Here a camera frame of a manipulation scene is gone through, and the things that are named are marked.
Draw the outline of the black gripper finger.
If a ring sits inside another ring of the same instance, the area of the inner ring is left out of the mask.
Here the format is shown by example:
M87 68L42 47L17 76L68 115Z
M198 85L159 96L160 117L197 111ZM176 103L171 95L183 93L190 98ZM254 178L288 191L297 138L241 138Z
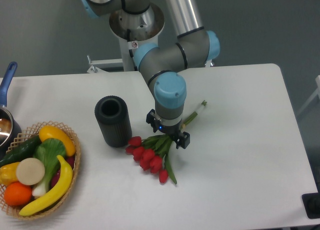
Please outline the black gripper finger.
M190 134L187 132L179 131L172 135L171 139L175 142L176 149L186 149L190 143Z

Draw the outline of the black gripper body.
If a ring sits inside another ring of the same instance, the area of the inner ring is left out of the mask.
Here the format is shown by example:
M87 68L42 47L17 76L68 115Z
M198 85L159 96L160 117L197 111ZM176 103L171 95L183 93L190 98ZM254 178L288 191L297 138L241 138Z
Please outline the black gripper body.
M183 108L168 109L158 111L151 109L146 116L146 122L151 125L153 132L158 130L167 134L173 141L180 141L184 138L181 132Z

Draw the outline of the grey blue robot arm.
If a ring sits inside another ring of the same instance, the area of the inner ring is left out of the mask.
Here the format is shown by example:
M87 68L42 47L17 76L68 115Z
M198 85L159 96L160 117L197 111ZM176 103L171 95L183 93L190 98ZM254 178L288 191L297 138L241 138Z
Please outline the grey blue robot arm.
M162 10L151 0L81 0L93 18L109 15L109 26L118 38L123 68L137 70L155 101L146 122L153 130L167 134L177 147L190 143L182 131L187 96L180 71L209 64L220 53L216 34L203 27L195 0L165 0L173 20L177 43L167 49L158 46L165 25Z

